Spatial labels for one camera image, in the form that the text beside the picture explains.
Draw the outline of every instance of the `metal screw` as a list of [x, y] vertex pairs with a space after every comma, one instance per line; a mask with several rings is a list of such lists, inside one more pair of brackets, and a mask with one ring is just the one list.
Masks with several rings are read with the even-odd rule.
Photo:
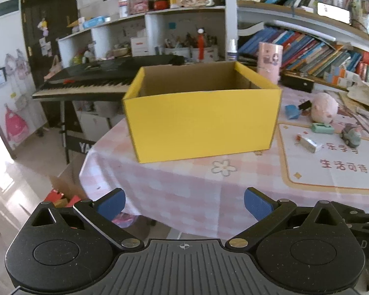
[[246, 247], [249, 243], [243, 238], [233, 238], [232, 240], [229, 241], [229, 244], [232, 247], [240, 249], [242, 247]]
[[128, 249], [132, 249], [141, 244], [141, 241], [137, 238], [126, 238], [122, 241], [122, 246], [127, 247]]

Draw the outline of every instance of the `pink stuffed pig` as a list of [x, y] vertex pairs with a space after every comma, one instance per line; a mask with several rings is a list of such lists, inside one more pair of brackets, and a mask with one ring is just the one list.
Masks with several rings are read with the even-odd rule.
[[339, 104], [327, 93], [317, 93], [312, 102], [311, 116], [317, 123], [331, 123], [338, 113]]

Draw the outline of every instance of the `pink checkered tablecloth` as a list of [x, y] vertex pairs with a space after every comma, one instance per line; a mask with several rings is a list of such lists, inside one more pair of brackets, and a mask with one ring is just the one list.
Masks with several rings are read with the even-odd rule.
[[[284, 89], [282, 107], [311, 97]], [[284, 110], [279, 120], [286, 122]], [[304, 126], [311, 123], [306, 116], [299, 122]], [[249, 186], [275, 200], [288, 198], [301, 206], [326, 199], [369, 212], [369, 190], [313, 191], [290, 185], [280, 160], [280, 146], [276, 130], [272, 147], [262, 155], [247, 152], [140, 164], [126, 120], [122, 120], [89, 151], [79, 178], [93, 200], [121, 187], [126, 193], [124, 212], [153, 218], [181, 232], [221, 239], [229, 239], [256, 222], [243, 201]]]

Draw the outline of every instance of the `door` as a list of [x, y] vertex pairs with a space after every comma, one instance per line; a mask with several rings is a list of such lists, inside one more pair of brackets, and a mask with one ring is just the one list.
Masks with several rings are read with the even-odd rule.
[[[44, 76], [52, 66], [53, 56], [59, 55], [56, 39], [71, 33], [67, 25], [78, 18], [77, 0], [21, 0], [23, 34], [36, 89], [44, 83]], [[40, 39], [42, 31], [37, 25], [47, 21], [49, 31], [45, 41], [51, 43], [52, 56], [43, 56]], [[60, 122], [59, 102], [42, 102], [50, 127]], [[66, 103], [66, 126], [68, 130], [82, 132], [72, 103]]]

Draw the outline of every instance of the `yellow cardboard box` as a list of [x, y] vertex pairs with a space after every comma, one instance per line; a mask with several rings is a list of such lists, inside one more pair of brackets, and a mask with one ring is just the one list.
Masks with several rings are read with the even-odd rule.
[[239, 62], [141, 68], [123, 98], [140, 163], [270, 148], [282, 90]]

